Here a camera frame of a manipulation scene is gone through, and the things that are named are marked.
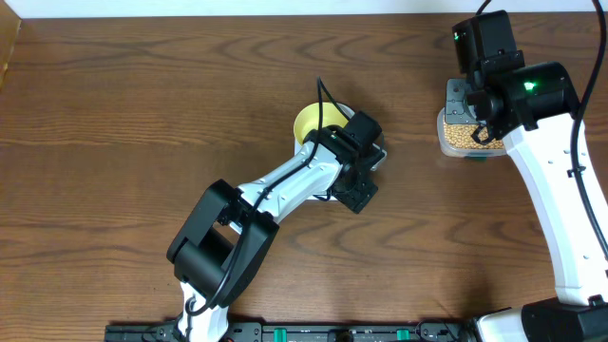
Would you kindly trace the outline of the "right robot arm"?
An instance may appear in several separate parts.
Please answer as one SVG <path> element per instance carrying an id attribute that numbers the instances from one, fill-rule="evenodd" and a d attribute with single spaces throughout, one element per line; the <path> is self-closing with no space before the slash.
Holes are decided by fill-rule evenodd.
<path id="1" fill-rule="evenodd" d="M 474 318 L 478 341 L 607 338 L 607 202 L 590 161 L 583 108 L 565 67 L 529 66 L 508 14 L 453 26 L 465 111 L 503 143 L 532 199 L 551 256 L 556 297 Z"/>

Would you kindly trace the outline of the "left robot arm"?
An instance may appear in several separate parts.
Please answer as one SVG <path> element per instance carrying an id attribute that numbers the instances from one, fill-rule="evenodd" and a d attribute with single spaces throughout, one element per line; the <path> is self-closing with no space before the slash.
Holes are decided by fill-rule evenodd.
<path id="1" fill-rule="evenodd" d="M 296 155 L 237 187 L 217 180 L 169 245 L 184 303 L 179 341 L 219 341 L 229 306 L 257 274 L 279 224 L 310 197 L 336 199 L 358 214 L 377 191 L 371 170 L 386 156 L 380 124 L 363 111 L 343 125 L 320 124 Z"/>

